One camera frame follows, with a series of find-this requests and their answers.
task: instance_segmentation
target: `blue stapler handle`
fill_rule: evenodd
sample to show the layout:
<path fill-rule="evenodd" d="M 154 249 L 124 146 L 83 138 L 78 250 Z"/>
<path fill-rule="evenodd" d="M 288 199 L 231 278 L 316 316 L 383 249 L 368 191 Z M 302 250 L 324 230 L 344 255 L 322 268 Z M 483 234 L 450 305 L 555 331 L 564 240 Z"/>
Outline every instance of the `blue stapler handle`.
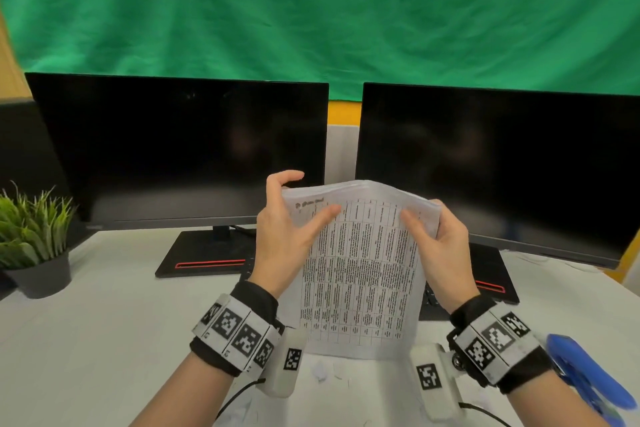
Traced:
<path fill-rule="evenodd" d="M 631 394 L 569 336 L 549 334 L 547 351 L 552 358 L 561 358 L 578 370 L 606 400 L 616 407 L 625 410 L 637 407 L 636 400 Z"/>

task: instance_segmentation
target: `red slot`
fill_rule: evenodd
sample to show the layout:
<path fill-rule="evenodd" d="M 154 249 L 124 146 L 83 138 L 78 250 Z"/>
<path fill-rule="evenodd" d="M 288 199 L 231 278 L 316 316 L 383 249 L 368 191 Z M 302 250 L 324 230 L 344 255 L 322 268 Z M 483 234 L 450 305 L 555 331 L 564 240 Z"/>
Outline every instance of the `red slot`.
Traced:
<path fill-rule="evenodd" d="M 175 268 L 177 269 L 194 269 L 194 268 L 203 268 L 203 267 L 229 267 L 234 266 L 238 267 L 243 265 L 245 260 L 213 260 L 206 262 L 180 262 L 179 264 L 175 264 Z"/>
<path fill-rule="evenodd" d="M 507 293 L 506 289 L 503 286 L 489 284 L 489 282 L 482 282 L 481 280 L 476 280 L 476 285 L 478 286 L 478 289 L 486 289 L 487 291 L 500 292 L 501 294 Z"/>

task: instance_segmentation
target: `human hand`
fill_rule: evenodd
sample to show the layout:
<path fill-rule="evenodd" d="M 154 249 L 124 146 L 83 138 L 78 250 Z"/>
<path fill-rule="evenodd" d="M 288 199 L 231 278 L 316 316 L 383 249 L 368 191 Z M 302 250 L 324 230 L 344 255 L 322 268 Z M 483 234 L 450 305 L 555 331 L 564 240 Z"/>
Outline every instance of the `human hand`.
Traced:
<path fill-rule="evenodd" d="M 294 226 L 282 198 L 282 186 L 304 176 L 302 171 L 271 174 L 267 178 L 267 206 L 258 215 L 255 265 L 249 281 L 276 299 L 298 274 L 316 237 L 340 213 L 340 204 L 331 204 L 304 227 Z"/>
<path fill-rule="evenodd" d="M 420 251 L 424 276 L 436 299 L 450 314 L 480 294 L 471 270 L 469 232 L 467 227 L 441 201 L 440 227 L 436 239 L 431 238 L 418 217 L 402 210 L 404 222 Z"/>

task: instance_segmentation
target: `green fabric backdrop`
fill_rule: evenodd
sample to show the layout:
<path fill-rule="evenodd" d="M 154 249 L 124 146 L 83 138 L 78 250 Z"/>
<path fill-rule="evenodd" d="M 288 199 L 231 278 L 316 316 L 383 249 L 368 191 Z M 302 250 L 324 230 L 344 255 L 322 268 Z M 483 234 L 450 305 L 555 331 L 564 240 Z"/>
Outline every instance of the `green fabric backdrop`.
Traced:
<path fill-rule="evenodd" d="M 0 0 L 27 71 L 640 94 L 640 0 Z"/>

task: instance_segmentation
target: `person's right arm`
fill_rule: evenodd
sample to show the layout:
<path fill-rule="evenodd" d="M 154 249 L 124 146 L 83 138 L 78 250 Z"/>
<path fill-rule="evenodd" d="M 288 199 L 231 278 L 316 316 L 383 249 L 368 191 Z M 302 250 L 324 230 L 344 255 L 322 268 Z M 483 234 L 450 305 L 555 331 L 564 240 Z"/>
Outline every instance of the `person's right arm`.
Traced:
<path fill-rule="evenodd" d="M 401 218 L 420 250 L 424 275 L 436 299 L 450 314 L 477 296 L 471 269 L 467 227 L 440 201 L 438 236 L 428 236 L 415 214 L 404 210 Z M 553 371 L 524 383 L 507 395 L 509 402 L 526 427 L 607 427 L 597 415 Z"/>

